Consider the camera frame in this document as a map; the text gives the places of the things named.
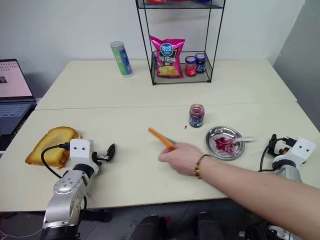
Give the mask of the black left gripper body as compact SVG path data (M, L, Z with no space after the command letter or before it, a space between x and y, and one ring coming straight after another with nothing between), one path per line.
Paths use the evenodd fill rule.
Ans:
M92 152L92 161L94 163L101 163L101 162L109 162L109 156L108 155L98 155L96 151Z

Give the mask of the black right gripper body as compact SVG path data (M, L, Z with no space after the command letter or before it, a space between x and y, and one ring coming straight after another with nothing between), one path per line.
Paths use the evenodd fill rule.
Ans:
M284 148L280 148L278 152L276 152L275 147L276 147L276 142L271 142L269 144L269 155L271 155L272 157L284 155L290 150L289 147L284 147Z

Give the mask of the person's bare hand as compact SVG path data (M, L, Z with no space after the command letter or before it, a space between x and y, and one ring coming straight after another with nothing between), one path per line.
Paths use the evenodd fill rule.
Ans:
M158 160L167 163L181 175L195 176L196 165L204 156L203 152L196 146L188 143L177 143L174 150L166 148L159 156Z

